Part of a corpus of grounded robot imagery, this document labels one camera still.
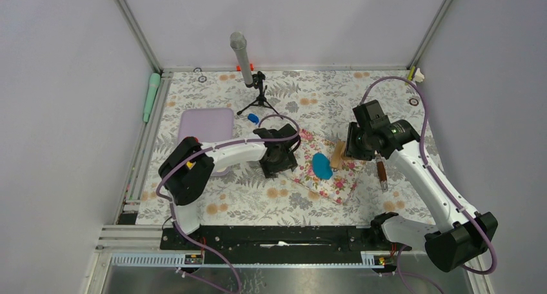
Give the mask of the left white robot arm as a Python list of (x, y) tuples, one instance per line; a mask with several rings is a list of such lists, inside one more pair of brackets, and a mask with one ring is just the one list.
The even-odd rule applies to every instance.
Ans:
[(195, 201), (203, 194), (213, 172), (245, 162), (258, 162), (264, 177), (275, 178), (297, 167), (294, 155), (301, 137), (291, 124), (282, 128), (258, 128), (249, 136), (223, 142), (183, 139), (158, 169), (159, 189), (170, 196), (175, 241), (190, 250), (200, 241), (200, 221)]

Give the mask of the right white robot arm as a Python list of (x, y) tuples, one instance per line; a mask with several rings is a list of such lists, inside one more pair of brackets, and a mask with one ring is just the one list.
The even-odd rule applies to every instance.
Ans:
[(371, 222), (370, 242), (378, 250), (393, 243), (424, 251), (441, 271), (449, 272), (484, 254), (499, 225), (495, 216), (479, 212), (450, 183), (421, 146), (421, 138), (406, 120), (391, 122), (378, 101), (353, 108), (346, 157), (372, 161), (386, 157), (411, 183), (435, 224), (385, 212)]

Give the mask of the wooden rolling pin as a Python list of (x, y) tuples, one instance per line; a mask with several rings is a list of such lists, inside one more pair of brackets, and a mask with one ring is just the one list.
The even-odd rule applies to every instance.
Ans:
[(341, 163), (344, 161), (344, 151), (346, 148), (346, 142), (338, 140), (335, 144), (334, 151), (330, 158), (330, 167), (333, 170), (338, 170), (341, 166)]

